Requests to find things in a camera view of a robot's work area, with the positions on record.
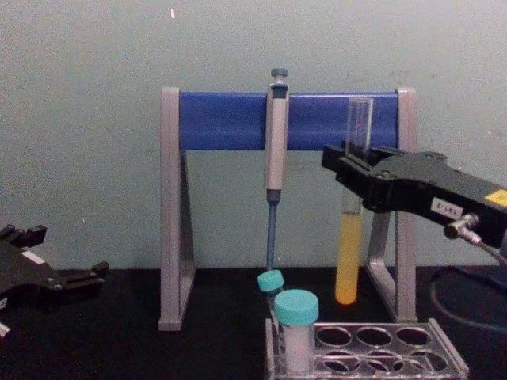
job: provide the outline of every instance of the test tube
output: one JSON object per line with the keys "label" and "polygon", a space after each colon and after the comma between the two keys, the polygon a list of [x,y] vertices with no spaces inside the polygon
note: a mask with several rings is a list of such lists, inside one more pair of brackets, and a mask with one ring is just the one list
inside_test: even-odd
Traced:
{"label": "test tube", "polygon": [[[373,99],[352,97],[349,99],[345,154],[365,151],[370,145],[372,133]],[[362,238],[361,199],[343,189],[339,233],[335,298],[342,305],[350,305],[357,297],[357,276]]]}
{"label": "test tube", "polygon": [[288,373],[311,371],[314,366],[318,298],[309,291],[282,291],[275,297],[275,314],[280,322],[279,347]]}
{"label": "test tube", "polygon": [[278,320],[275,315],[275,297],[284,290],[282,272],[278,269],[263,272],[257,277],[257,283],[259,284],[259,289],[265,293],[271,320],[275,326],[276,333],[278,333]]}

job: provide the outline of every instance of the yellow liquid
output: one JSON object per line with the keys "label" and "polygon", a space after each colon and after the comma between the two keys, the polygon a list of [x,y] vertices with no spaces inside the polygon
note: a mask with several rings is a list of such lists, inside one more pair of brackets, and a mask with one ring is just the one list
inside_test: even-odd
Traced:
{"label": "yellow liquid", "polygon": [[361,228],[361,215],[341,216],[334,297],[342,305],[355,302],[357,297]]}

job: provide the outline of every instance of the white label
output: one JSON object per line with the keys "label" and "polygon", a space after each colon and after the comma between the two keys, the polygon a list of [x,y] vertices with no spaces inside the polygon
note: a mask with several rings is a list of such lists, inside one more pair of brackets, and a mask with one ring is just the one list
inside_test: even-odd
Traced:
{"label": "white label", "polygon": [[435,211],[437,214],[447,216],[453,220],[457,220],[463,215],[462,207],[436,197],[431,202],[431,211]]}
{"label": "white label", "polygon": [[45,261],[43,259],[41,259],[35,253],[30,252],[30,251],[24,251],[23,256],[26,257],[27,259],[30,259],[31,261],[33,261],[37,265],[41,265],[41,264],[45,263]]}

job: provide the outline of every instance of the black cable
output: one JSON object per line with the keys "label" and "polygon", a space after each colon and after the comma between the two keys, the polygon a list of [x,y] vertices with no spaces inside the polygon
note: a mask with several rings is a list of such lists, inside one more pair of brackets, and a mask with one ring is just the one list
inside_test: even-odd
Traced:
{"label": "black cable", "polygon": [[438,300],[438,297],[436,296],[436,282],[439,279],[441,279],[443,276],[445,276],[446,274],[451,273],[451,272],[460,274],[468,279],[471,279],[473,281],[481,283],[482,285],[484,285],[490,289],[494,289],[494,290],[498,291],[502,295],[507,295],[507,284],[505,284],[501,281],[498,281],[496,279],[492,279],[492,278],[487,277],[485,275],[480,275],[478,273],[470,272],[466,269],[457,268],[457,267],[448,267],[448,268],[444,268],[444,269],[439,270],[437,273],[435,273],[431,277],[431,280],[430,280],[429,295],[431,298],[431,302],[438,309],[438,311],[440,311],[443,315],[452,319],[453,321],[459,322],[461,324],[464,324],[464,325],[467,325],[467,326],[470,326],[470,327],[473,327],[476,329],[492,331],[495,333],[507,333],[507,327],[490,325],[487,323],[476,322],[476,321],[472,321],[470,319],[466,319],[464,317],[460,317],[460,316],[450,312],[449,310],[447,310],[445,308],[445,306],[443,306],[440,303],[440,301]]}

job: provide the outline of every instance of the black table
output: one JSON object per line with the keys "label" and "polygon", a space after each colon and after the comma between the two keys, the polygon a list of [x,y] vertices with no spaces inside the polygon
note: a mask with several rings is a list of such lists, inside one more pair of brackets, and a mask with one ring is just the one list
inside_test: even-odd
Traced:
{"label": "black table", "polygon": [[[499,273],[497,267],[475,268]],[[471,368],[470,379],[507,378],[507,334],[457,325],[429,301],[437,268],[417,269],[417,315],[434,317]],[[13,329],[0,342],[1,379],[261,379],[267,307],[257,289],[261,269],[204,269],[196,275],[181,332],[159,332],[157,270],[111,271],[100,298],[54,313],[8,308],[0,321]],[[286,268],[288,288],[313,291],[320,321],[389,322],[364,271],[359,298],[343,308],[333,297],[331,268]],[[442,302],[478,320],[507,325],[507,300],[450,275]]]}

